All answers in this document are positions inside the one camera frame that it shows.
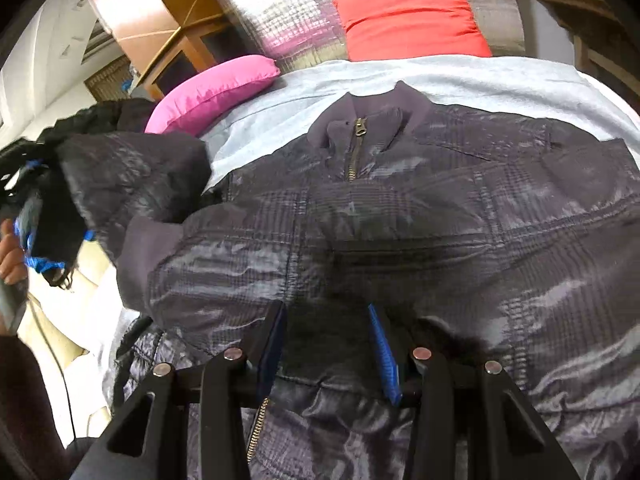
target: finger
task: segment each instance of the finger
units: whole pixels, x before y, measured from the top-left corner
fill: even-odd
[[[0,240],[0,262],[13,250],[20,248],[20,240],[14,234],[2,237]]]
[[[14,270],[15,266],[21,265],[24,261],[22,249],[14,249],[2,259],[0,263],[0,278],[3,280]]]
[[[13,268],[9,275],[4,279],[7,285],[15,285],[15,283],[21,282],[28,275],[27,266],[25,264],[17,265]]]
[[[14,234],[14,221],[10,218],[5,219],[2,224],[0,224],[0,234],[2,238]]]

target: jacket collar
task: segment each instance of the jacket collar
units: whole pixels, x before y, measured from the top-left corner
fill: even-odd
[[[386,128],[379,131],[377,144],[383,150],[402,130],[410,134],[433,109],[433,103],[421,92],[404,81],[398,81],[389,92],[370,96],[355,96],[347,92],[327,108],[314,121],[306,134],[315,148],[327,148],[330,143],[350,142],[350,138],[338,139],[351,129],[357,118],[379,117],[385,119]]]

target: cable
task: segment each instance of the cable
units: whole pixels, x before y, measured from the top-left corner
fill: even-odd
[[[33,320],[35,321],[36,326],[40,331],[40,335],[44,339],[44,343],[47,345],[47,348],[49,349],[49,352],[51,352],[53,360],[56,362],[56,365],[58,366],[58,370],[60,371],[60,376],[62,377],[62,382],[65,385],[66,405],[69,408],[69,419],[71,420],[71,431],[74,434],[74,446],[76,447],[76,452],[78,452],[78,437],[76,436],[76,425],[74,424],[74,414],[73,414],[73,411],[71,410],[71,396],[69,395],[69,388],[66,386],[65,373],[62,371],[62,366],[60,366],[60,361],[58,361],[58,358],[56,357],[56,353],[53,351],[53,348],[51,347],[49,340],[47,339],[47,336],[44,335],[44,330],[42,329],[42,325],[40,325],[40,321],[38,320],[38,316],[36,315],[36,309],[33,306],[33,301],[31,301],[31,298],[27,299],[27,303],[29,304],[29,308],[31,309],[31,315],[33,316]]]

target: jacket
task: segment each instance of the jacket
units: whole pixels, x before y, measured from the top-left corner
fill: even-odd
[[[121,354],[125,389],[153,362],[223,351],[285,303],[252,478],[402,477],[413,412],[383,399],[369,303],[435,327],[450,356],[500,361],[582,478],[632,459],[640,174],[621,140],[399,82],[345,95],[200,204],[206,150],[191,137],[70,138],[60,157],[125,305],[159,328]]]
[[[102,101],[71,117],[57,120],[53,126],[42,131],[38,142],[57,142],[73,134],[95,135],[116,131],[142,133],[156,104],[141,98]]]

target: pink pillow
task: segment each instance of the pink pillow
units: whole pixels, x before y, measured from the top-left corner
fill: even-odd
[[[148,134],[175,130],[198,136],[213,120],[267,88],[280,70],[264,56],[236,57],[187,79],[171,90],[151,114]]]

